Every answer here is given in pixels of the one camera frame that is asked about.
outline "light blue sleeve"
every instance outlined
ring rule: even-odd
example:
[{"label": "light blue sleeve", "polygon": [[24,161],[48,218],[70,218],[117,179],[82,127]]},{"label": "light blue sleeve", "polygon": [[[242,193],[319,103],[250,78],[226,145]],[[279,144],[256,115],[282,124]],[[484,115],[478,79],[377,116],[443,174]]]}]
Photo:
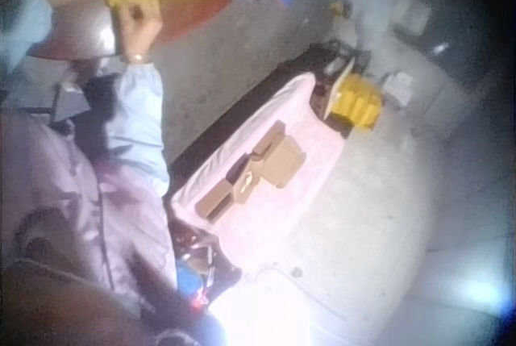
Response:
[{"label": "light blue sleeve", "polygon": [[163,197],[169,172],[161,138],[161,76],[152,64],[128,65],[115,95],[114,117],[106,124],[110,154],[139,170]]},{"label": "light blue sleeve", "polygon": [[1,5],[0,60],[6,77],[52,29],[52,7],[47,0],[2,0]]}]

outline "pink cloth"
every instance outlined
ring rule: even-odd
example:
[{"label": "pink cloth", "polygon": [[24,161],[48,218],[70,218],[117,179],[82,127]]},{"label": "pink cloth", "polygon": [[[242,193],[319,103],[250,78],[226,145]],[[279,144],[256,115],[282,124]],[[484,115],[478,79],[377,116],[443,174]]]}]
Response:
[{"label": "pink cloth", "polygon": [[[172,208],[184,222],[219,237],[229,261],[253,269],[291,231],[313,201],[343,151],[341,135],[319,121],[310,108],[312,73],[295,77],[245,122],[173,196]],[[263,178],[244,205],[235,204],[215,224],[201,218],[195,204],[248,154],[280,120],[306,153],[306,162],[282,190]]]},{"label": "pink cloth", "polygon": [[114,162],[94,168],[72,140],[26,115],[1,119],[2,268],[20,255],[15,235],[27,214],[55,207],[68,224],[73,246],[51,229],[44,238],[62,255],[78,258],[87,279],[137,297],[129,267],[137,252],[176,286],[167,217],[150,183]]}]

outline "brown cardboard piece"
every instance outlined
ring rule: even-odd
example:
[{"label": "brown cardboard piece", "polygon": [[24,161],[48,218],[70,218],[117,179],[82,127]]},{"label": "brown cardboard piece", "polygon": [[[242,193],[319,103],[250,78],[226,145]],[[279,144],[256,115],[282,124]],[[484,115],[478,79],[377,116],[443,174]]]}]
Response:
[{"label": "brown cardboard piece", "polygon": [[215,223],[234,203],[233,185],[222,179],[195,204],[195,211],[204,219]]},{"label": "brown cardboard piece", "polygon": [[306,154],[290,135],[276,136],[264,157],[261,175],[278,189],[287,186],[305,163]]},{"label": "brown cardboard piece", "polygon": [[195,205],[195,210],[202,218],[215,223],[235,203],[244,204],[262,177],[283,189],[305,160],[306,154],[296,140],[285,134],[285,124],[277,121],[253,148],[252,154],[243,156],[227,177]]},{"label": "brown cardboard piece", "polygon": [[277,121],[252,150],[263,161],[261,176],[283,189],[306,160],[296,140],[285,134],[285,124]]},{"label": "brown cardboard piece", "polygon": [[285,124],[279,120],[273,124],[260,142],[252,149],[252,155],[265,157],[271,149],[274,140],[279,136],[285,136]]}]

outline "gray wall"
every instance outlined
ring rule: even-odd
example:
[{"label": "gray wall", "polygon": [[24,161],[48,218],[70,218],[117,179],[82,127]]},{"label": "gray wall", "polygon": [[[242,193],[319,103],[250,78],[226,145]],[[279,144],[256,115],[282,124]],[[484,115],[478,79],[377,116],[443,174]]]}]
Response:
[{"label": "gray wall", "polygon": [[514,304],[514,91],[505,79],[443,157],[433,236],[378,345],[487,344]]}]

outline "wrist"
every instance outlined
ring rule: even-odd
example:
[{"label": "wrist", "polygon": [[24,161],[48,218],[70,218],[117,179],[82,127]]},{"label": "wrist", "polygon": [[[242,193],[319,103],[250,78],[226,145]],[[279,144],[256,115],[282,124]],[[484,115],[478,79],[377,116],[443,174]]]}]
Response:
[{"label": "wrist", "polygon": [[148,64],[149,62],[151,62],[148,54],[124,54],[123,59],[128,64],[133,65]]}]

